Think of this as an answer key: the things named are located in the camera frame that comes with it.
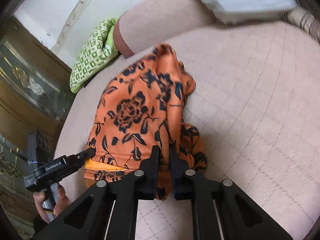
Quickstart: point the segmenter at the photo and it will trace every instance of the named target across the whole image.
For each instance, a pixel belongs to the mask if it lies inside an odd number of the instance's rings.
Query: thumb
[[[33,198],[36,203],[45,201],[45,193],[43,191],[33,193]]]

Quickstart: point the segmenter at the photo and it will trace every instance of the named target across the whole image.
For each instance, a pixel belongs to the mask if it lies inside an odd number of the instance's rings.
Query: orange fabric with black flower pattern
[[[137,170],[141,160],[150,157],[153,145],[161,149],[159,199],[165,199],[172,187],[170,146],[176,147],[191,169],[204,170],[207,160],[199,131],[182,117],[187,96],[195,87],[168,44],[160,44],[112,79],[100,98],[86,146],[96,150],[85,163],[88,184],[117,181]]]

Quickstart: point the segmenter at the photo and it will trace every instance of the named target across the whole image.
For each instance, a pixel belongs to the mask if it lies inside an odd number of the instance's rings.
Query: green and white pillow
[[[119,51],[113,42],[113,29],[117,19],[101,22],[82,46],[70,76],[70,88],[78,92],[83,83],[104,68]]]

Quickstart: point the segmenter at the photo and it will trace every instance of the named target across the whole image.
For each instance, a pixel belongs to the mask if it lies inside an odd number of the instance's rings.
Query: finger
[[[53,213],[58,216],[62,211],[65,210],[65,208],[69,205],[69,199],[67,196],[64,196],[64,198],[59,199],[57,204],[55,205],[53,209]]]
[[[42,202],[45,200],[45,193],[42,191],[42,192],[35,192],[33,194],[33,198],[35,200],[35,205],[36,205],[36,208],[37,208],[37,211],[40,215],[40,217],[46,222],[46,223],[50,223],[48,217],[47,217],[47,214],[45,213],[45,211],[43,210],[42,208]]]
[[[65,191],[64,187],[59,185],[59,188],[58,188],[59,199],[63,199],[65,195],[66,195],[66,191]]]

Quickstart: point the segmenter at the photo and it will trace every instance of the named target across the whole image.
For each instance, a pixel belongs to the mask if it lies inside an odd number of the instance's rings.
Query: pink cushion
[[[178,34],[215,22],[214,14],[200,0],[145,0],[121,16],[114,41],[119,51],[130,57]]]

